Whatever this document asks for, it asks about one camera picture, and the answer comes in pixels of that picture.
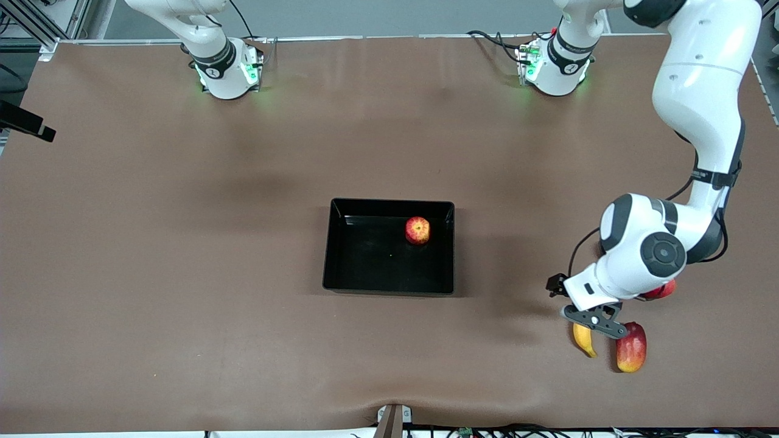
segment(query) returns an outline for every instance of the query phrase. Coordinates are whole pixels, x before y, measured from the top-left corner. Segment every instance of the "black plastic bin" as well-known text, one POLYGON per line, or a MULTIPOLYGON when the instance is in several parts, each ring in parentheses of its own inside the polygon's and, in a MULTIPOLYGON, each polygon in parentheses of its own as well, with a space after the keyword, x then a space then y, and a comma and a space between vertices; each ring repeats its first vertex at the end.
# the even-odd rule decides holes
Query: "black plastic bin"
POLYGON ((393 295, 454 292, 454 204, 405 200, 330 203, 325 289, 393 295), (412 245, 406 221, 430 222, 430 240, 412 245))

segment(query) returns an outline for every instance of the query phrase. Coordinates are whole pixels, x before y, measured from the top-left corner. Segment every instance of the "brown tablecloth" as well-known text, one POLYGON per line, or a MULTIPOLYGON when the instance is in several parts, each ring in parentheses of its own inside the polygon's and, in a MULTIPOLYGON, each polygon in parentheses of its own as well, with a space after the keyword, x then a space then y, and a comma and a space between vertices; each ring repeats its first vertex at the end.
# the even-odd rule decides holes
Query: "brown tablecloth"
MULTIPOLYGON (((655 115, 665 37, 609 37, 569 97, 468 39, 279 44, 264 88, 201 94, 175 46, 62 44, 0 160, 0 432, 325 429, 388 402, 417 423, 775 426, 779 132, 750 69, 731 248, 587 359, 548 276, 626 192, 693 149, 655 115), (333 197, 453 201, 452 298, 322 289, 333 197)), ((594 259, 588 246, 577 269, 594 259)))

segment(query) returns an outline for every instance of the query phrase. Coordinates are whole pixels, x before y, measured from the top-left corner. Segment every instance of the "robotic arm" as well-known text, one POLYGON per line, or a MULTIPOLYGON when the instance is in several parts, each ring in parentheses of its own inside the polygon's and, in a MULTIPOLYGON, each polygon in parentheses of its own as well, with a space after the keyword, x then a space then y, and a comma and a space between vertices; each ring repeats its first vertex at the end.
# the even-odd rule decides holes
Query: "robotic arm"
POLYGON ((195 61, 200 82, 220 99, 235 99, 259 87, 262 55, 237 38, 227 38, 210 14, 227 0, 125 0, 160 22, 177 37, 195 61))
MULTIPOLYGON (((620 196, 601 218, 605 254, 570 278, 550 278, 552 296, 573 301, 562 310, 566 319, 613 338, 627 335, 616 320, 620 300, 659 288, 686 265, 705 261, 721 244, 744 141, 738 88, 761 19, 754 0, 624 0, 623 7, 634 22, 671 34, 652 101, 662 120, 695 147, 697 161, 687 204, 633 193, 620 196)), ((563 29, 561 24, 557 34, 565 37, 563 29)), ((540 59, 545 67, 552 50, 548 53, 549 60, 540 59)), ((543 83, 540 77, 535 80, 543 83)))
POLYGON ((576 88, 587 67, 590 55, 605 31, 604 9, 622 6, 622 0, 554 0, 562 10, 557 30, 531 42, 520 59, 520 78, 540 91, 563 96, 576 88))

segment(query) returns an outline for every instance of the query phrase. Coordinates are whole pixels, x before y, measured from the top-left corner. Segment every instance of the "apple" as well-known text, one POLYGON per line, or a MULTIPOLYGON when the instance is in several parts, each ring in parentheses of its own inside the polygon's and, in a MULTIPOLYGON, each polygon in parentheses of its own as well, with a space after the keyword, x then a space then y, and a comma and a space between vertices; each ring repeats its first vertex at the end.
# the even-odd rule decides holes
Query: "apple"
POLYGON ((627 336, 617 340, 617 367, 623 373, 635 373, 647 360, 647 333, 638 323, 627 323, 627 336))
POLYGON ((430 222, 419 216, 406 221, 406 240, 412 245, 424 245, 430 240, 430 222))
POLYGON ((674 293, 676 290, 676 279, 673 279, 669 281, 666 284, 663 284, 657 289, 654 289, 652 291, 647 292, 646 294, 641 294, 642 298, 645 299, 660 299, 665 298, 669 296, 670 294, 674 293))

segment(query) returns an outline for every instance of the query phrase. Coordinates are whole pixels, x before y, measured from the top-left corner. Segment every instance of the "yellow banana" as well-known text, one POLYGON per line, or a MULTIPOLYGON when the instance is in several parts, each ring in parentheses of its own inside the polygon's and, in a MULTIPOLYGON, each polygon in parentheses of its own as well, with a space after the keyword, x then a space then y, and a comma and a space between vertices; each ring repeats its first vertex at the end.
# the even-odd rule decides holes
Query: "yellow banana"
POLYGON ((581 324, 573 323, 573 340, 588 356, 591 358, 597 356, 597 353, 592 348, 592 330, 581 324))

